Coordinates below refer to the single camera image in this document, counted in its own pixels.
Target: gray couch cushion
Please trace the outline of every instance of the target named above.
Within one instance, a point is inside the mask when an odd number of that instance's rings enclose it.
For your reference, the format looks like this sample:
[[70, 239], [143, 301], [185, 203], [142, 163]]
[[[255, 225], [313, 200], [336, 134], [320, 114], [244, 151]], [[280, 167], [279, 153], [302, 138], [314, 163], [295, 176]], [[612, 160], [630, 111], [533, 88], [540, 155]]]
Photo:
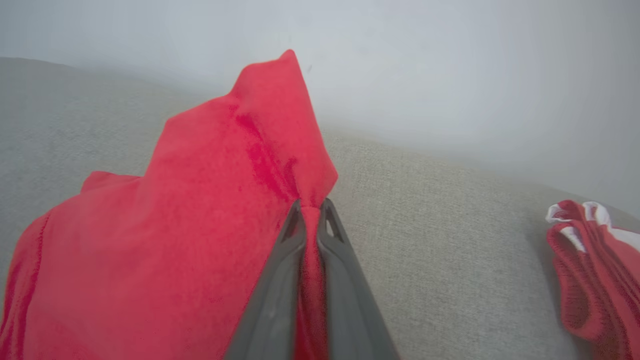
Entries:
[[[37, 216], [92, 170], [143, 174], [166, 119], [204, 98], [0, 58], [0, 285]], [[330, 197], [403, 359], [584, 359], [558, 321], [547, 208], [583, 200], [324, 129]], [[614, 223], [640, 223], [609, 208]]]

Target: red and white garment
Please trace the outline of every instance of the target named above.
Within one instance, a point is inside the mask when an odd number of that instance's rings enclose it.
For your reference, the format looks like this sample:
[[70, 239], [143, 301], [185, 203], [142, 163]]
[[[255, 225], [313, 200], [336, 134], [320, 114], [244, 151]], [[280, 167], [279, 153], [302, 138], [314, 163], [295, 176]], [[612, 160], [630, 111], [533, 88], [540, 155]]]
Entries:
[[640, 359], [640, 234], [613, 227], [597, 202], [559, 202], [547, 221], [564, 326], [596, 360]]

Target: ribbed red fabric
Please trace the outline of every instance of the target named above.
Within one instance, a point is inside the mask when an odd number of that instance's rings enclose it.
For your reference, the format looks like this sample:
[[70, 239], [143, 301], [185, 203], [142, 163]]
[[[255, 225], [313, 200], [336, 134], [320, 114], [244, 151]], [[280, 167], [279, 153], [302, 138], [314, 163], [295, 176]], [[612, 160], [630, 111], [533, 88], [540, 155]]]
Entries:
[[557, 255], [562, 323], [592, 342], [595, 359], [640, 359], [640, 252], [616, 239], [594, 214], [587, 217], [593, 209], [570, 200], [558, 206], [554, 217], [560, 222], [547, 241]]
[[318, 207], [337, 173], [295, 54], [170, 119], [144, 176], [94, 172], [10, 267], [1, 359], [220, 359], [291, 204], [308, 244], [296, 357], [327, 358]]

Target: folded garment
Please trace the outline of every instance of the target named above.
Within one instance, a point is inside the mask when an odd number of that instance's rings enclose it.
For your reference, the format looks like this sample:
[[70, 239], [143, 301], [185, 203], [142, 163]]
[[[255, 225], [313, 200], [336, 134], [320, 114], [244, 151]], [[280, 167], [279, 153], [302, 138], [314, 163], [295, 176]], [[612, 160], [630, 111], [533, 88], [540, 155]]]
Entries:
[[[94, 172], [13, 254], [0, 359], [220, 359], [291, 204], [307, 242], [337, 173], [295, 54], [170, 119], [144, 176]], [[308, 246], [296, 358], [326, 359]]]
[[640, 234], [611, 225], [597, 202], [549, 208], [561, 319], [595, 359], [640, 359]]

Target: white wall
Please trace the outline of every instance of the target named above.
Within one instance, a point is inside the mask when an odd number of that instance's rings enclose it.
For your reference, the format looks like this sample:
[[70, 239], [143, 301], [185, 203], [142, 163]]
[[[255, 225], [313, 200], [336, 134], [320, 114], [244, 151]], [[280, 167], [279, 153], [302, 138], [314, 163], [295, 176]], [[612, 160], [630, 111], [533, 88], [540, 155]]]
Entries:
[[293, 48], [321, 122], [640, 217], [640, 1], [0, 1], [0, 56], [213, 97]]

